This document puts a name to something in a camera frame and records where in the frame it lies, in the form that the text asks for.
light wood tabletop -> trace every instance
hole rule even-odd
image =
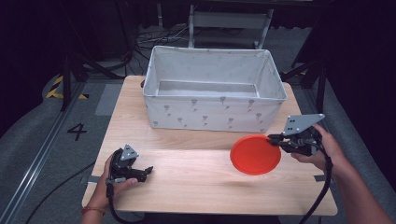
[[[238,139],[252,133],[152,129],[140,87],[143,79],[125,78],[92,171],[101,175],[106,159],[125,144],[139,153],[133,168],[154,167],[146,182],[117,198],[117,210],[251,215],[304,215],[309,210],[323,187],[324,182],[315,179],[322,171],[281,150],[274,170],[246,175],[233,167],[230,150]],[[281,133],[288,115],[301,114],[291,86],[284,85],[288,99],[265,134]],[[88,184],[83,205],[95,186]],[[314,215],[336,213],[328,191]]]

